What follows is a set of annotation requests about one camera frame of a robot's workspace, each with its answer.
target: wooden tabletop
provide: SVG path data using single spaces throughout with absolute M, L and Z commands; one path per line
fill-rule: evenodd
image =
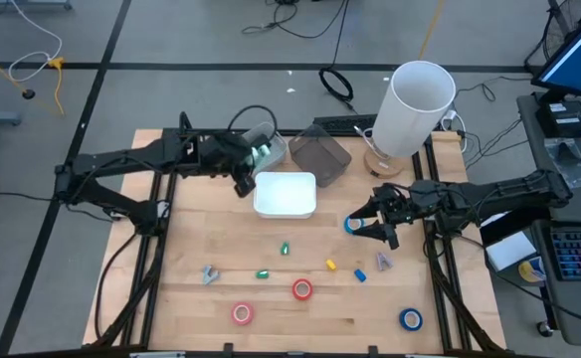
M 133 147 L 144 146 L 160 134 L 161 130 L 137 130 Z M 433 138 L 441 180 L 467 181 L 458 137 L 442 132 L 434 133 Z M 401 246 L 396 251 L 379 241 L 345 233 L 346 216 L 364 205 L 371 188 L 383 180 L 364 169 L 366 145 L 362 139 L 337 140 L 352 162 L 330 186 L 317 188 L 317 209 L 306 220 L 261 219 L 253 209 L 253 194 L 239 199 L 231 178 L 179 179 L 150 349 L 217 351 L 233 342 L 236 351 L 363 353 L 369 345 L 378 346 L 382 353 L 443 351 L 430 269 L 422 253 L 421 223 L 398 226 Z M 421 154 L 427 174 L 425 152 Z M 287 155 L 276 171 L 299 169 Z M 126 175 L 121 193 L 147 199 L 151 180 L 148 172 Z M 411 161 L 391 181 L 412 184 Z M 103 264 L 131 233 L 128 222 L 113 224 Z M 467 228 L 464 235 L 481 239 L 475 227 Z M 288 256 L 280 254 L 283 242 L 290 243 Z M 128 299 L 138 243 L 136 240 L 116 259 L 105 279 L 101 330 Z M 504 347 L 482 249 L 460 240 L 454 240 L 454 249 L 466 306 L 493 341 Z M 377 269 L 379 252 L 393 260 L 393 268 Z M 327 259 L 336 263 L 336 271 L 327 269 Z M 204 265 L 220 271 L 220 278 L 210 285 L 202 283 Z M 268 269 L 270 277 L 257 279 L 255 273 L 260 269 Z M 365 272 L 365 282 L 355 277 L 356 269 Z M 314 286 L 307 301 L 298 301 L 291 293 L 292 283 L 302 277 Z M 249 302 L 255 310 L 249 325 L 238 326 L 231 320 L 231 308 L 238 301 Z M 453 344 L 459 347 L 456 317 L 446 303 Z M 417 332 L 408 332 L 398 323 L 399 312 L 408 307 L 417 308 L 424 317 Z M 144 303 L 137 312 L 141 317 Z M 136 319 L 135 341 L 140 320 Z M 85 342 L 94 340 L 93 309 Z

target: yellow block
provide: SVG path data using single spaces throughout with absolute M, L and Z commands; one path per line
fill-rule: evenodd
M 331 259 L 326 260 L 326 265 L 328 266 L 328 269 L 330 269 L 330 270 L 337 269 L 337 265 L 335 265 Z

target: blue tape roll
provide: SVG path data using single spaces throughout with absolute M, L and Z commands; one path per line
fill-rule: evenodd
M 350 219 L 350 218 L 346 218 L 346 220 L 343 221 L 343 229 L 345 229 L 346 233 L 348 234 L 352 234 L 353 230 L 357 230 L 357 229 L 352 229 L 350 228 L 350 220 L 358 220 L 359 221 L 359 228 L 362 228 L 363 226 L 365 226 L 365 222 L 363 221 L 363 219 Z
M 408 317 L 415 317 L 415 323 L 413 325 L 408 324 Z M 399 314 L 399 322 L 405 330 L 418 331 L 423 325 L 423 316 L 414 308 L 406 308 L 401 311 L 401 314 Z

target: white cylinder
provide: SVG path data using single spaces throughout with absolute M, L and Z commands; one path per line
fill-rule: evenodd
M 391 157 L 419 149 L 454 100 L 456 86 L 441 66 L 413 61 L 400 66 L 372 127 L 377 149 Z

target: black box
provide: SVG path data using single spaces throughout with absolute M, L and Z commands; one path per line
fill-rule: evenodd
M 578 100 L 542 103 L 536 117 L 547 138 L 581 137 L 581 102 Z

